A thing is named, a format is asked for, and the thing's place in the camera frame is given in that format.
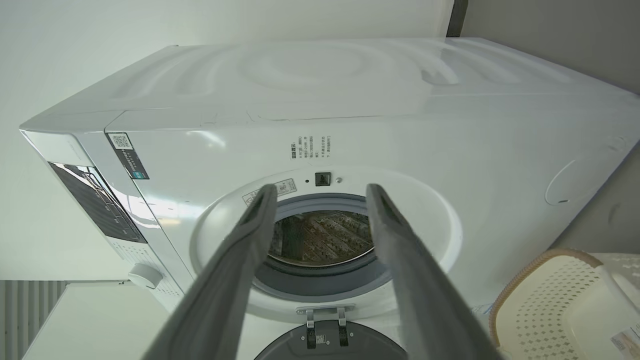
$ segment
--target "washer door opening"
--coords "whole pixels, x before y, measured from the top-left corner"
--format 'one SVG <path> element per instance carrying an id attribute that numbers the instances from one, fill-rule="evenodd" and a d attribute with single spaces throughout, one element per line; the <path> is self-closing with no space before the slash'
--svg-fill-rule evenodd
<path id="1" fill-rule="evenodd" d="M 326 302 L 367 293 L 391 279 L 374 253 L 365 198 L 304 195 L 278 203 L 269 256 L 254 285 L 276 297 Z"/>

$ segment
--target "label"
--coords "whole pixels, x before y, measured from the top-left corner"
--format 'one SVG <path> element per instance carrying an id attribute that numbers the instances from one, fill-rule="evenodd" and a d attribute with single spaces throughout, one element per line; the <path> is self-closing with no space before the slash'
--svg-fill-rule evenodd
<path id="1" fill-rule="evenodd" d="M 640 360 L 640 323 L 631 326 L 611 338 L 622 354 L 622 360 Z"/>
<path id="2" fill-rule="evenodd" d="M 108 133 L 107 137 L 116 155 L 118 155 L 122 166 L 127 169 L 129 176 L 131 176 L 131 179 L 148 179 L 147 171 L 145 167 L 142 166 L 142 161 L 140 161 L 138 154 L 133 149 L 127 133 Z"/>
<path id="3" fill-rule="evenodd" d="M 298 136 L 291 142 L 292 160 L 319 160 L 331 158 L 331 136 Z"/>
<path id="4" fill-rule="evenodd" d="M 281 195 L 286 195 L 288 193 L 292 193 L 292 192 L 296 192 L 296 184 L 293 182 L 293 179 L 286 179 L 283 181 L 279 181 L 277 183 L 274 184 L 276 186 L 276 189 L 278 190 L 278 196 Z M 251 205 L 251 203 L 253 202 L 253 199 L 255 198 L 256 195 L 258 195 L 258 192 L 260 191 L 260 189 L 252 191 L 248 194 L 246 194 L 245 196 L 242 197 L 242 199 L 244 200 L 244 203 L 249 206 Z"/>

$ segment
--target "knob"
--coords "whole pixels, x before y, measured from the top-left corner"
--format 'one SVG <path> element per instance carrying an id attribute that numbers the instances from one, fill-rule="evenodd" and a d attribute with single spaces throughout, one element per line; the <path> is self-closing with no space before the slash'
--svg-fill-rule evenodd
<path id="1" fill-rule="evenodd" d="M 129 272 L 129 280 L 138 286 L 155 289 L 162 280 L 162 274 L 151 266 L 135 264 Z"/>

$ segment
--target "front-loading washer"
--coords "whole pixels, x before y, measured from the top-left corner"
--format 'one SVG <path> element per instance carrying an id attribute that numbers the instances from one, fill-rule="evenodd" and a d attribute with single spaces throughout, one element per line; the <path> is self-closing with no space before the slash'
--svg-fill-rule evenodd
<path id="1" fill-rule="evenodd" d="M 315 217 L 282 232 L 357 223 L 362 246 L 328 256 L 311 236 L 287 258 L 274 236 L 243 327 L 253 359 L 305 306 L 354 304 L 348 320 L 401 344 L 359 230 L 366 184 L 469 306 L 490 304 L 636 144 L 639 114 L 633 94 L 485 40 L 371 39 L 168 47 L 20 128 L 169 311 L 266 183 L 282 224 Z"/>

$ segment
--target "washer door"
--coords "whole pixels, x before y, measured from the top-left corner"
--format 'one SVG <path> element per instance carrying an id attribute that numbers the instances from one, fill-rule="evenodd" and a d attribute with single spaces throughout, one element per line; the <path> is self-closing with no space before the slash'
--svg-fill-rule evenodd
<path id="1" fill-rule="evenodd" d="M 278 203 L 269 257 L 253 284 L 285 300 L 328 302 L 389 280 L 373 251 L 365 198 L 322 193 Z"/>
<path id="2" fill-rule="evenodd" d="M 343 181 L 316 186 L 312 179 L 318 172 L 330 172 L 332 179 L 342 178 Z M 342 245 L 351 244 L 353 248 L 347 246 L 349 249 L 344 253 L 333 250 L 334 254 L 316 258 L 315 264 L 309 261 L 313 259 L 311 251 L 305 257 L 304 250 L 305 247 L 317 245 L 313 244 L 313 236 L 303 236 L 302 241 L 297 243 L 302 244 L 302 250 L 289 248 L 288 254 L 287 251 L 282 252 L 282 235 L 279 239 L 278 235 L 274 236 L 271 256 L 257 271 L 249 295 L 247 313 L 252 315 L 277 322 L 300 323 L 295 309 L 318 303 L 356 304 L 351 320 L 371 318 L 397 309 L 393 281 L 387 269 L 376 259 L 374 250 L 366 244 L 361 247 L 354 244 L 358 241 L 367 242 L 366 234 L 363 234 L 368 228 L 368 224 L 365 224 L 368 220 L 365 218 L 364 195 L 369 183 L 380 184 L 387 189 L 443 271 L 453 266 L 460 253 L 462 226 L 457 212 L 444 197 L 422 181 L 381 168 L 354 165 L 303 167 L 257 179 L 212 203 L 200 215 L 192 234 L 191 264 L 195 273 L 217 251 L 246 210 L 246 203 L 256 189 L 268 183 L 282 185 L 282 191 L 278 189 L 278 217 L 275 220 L 279 222 L 302 216 L 301 221 L 307 223 L 300 227 L 280 229 L 288 231 L 288 236 L 294 236 L 294 245 L 296 232 L 310 230 L 310 227 L 319 226 L 321 222 L 334 222 L 337 227 L 344 227 L 350 220 L 359 224 L 355 224 L 348 235 L 352 239 L 348 241 L 343 241 L 344 231 L 327 231 L 329 237 L 338 236 Z M 342 220 L 327 217 L 327 211 L 339 212 Z M 325 218 L 311 222 L 304 219 L 318 213 Z M 324 226 L 316 230 L 323 231 Z M 323 241 L 327 249 L 340 244 L 340 241 Z"/>
<path id="3" fill-rule="evenodd" d="M 348 346 L 340 345 L 338 322 L 325 320 L 315 323 L 316 348 L 307 348 L 307 326 L 286 332 L 269 344 L 256 360 L 405 360 L 407 354 L 393 340 L 366 326 L 347 322 Z"/>

